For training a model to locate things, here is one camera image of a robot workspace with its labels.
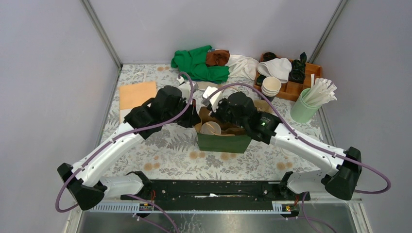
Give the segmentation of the green paper bag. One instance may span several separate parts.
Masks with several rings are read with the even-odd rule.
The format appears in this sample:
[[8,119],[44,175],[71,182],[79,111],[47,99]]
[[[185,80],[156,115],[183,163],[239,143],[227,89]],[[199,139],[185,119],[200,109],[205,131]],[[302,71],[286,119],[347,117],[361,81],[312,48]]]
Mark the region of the green paper bag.
[[198,113],[201,122],[194,126],[199,149],[213,152],[244,153],[251,142],[248,135],[206,135],[200,133],[201,126],[208,121],[218,123],[221,130],[238,127],[230,123],[220,123],[217,119],[211,117],[209,113],[210,111],[206,107],[201,107]]

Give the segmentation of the cardboard cup carrier tray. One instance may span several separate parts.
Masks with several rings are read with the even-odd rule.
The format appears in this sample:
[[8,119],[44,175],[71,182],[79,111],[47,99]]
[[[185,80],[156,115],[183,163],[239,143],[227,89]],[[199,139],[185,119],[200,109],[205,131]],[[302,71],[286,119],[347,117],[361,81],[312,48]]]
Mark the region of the cardboard cup carrier tray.
[[221,131],[221,135],[247,135],[245,129],[239,127],[231,127]]

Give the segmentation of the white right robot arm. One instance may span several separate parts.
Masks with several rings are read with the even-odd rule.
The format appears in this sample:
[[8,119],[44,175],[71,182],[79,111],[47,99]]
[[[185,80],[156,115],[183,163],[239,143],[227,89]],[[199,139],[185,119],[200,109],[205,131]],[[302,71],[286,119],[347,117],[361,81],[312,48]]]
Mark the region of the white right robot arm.
[[228,98],[218,92],[207,100],[211,116],[220,122],[241,127],[251,139],[288,150],[318,167],[310,172],[287,172],[278,188],[283,199],[323,191],[341,200],[352,199],[362,172],[361,166],[351,162],[361,160],[358,149],[335,148],[290,128],[279,117],[259,111],[253,100],[242,92]]

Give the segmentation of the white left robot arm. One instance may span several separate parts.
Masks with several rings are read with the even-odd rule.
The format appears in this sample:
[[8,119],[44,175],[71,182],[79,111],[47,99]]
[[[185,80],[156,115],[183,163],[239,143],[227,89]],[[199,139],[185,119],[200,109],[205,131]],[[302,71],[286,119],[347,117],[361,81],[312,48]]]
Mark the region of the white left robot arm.
[[134,194],[140,200],[149,197],[151,187],[143,181],[141,172],[117,178],[103,175],[129,149],[160,131],[162,126],[194,113],[192,100],[195,90],[191,87],[186,98],[181,88],[167,85],[159,89],[154,98],[131,109],[118,129],[93,152],[72,165],[62,163],[57,172],[64,185],[56,199],[56,210],[65,212],[59,207],[59,201],[66,189],[82,210],[93,208],[105,198],[125,194]]

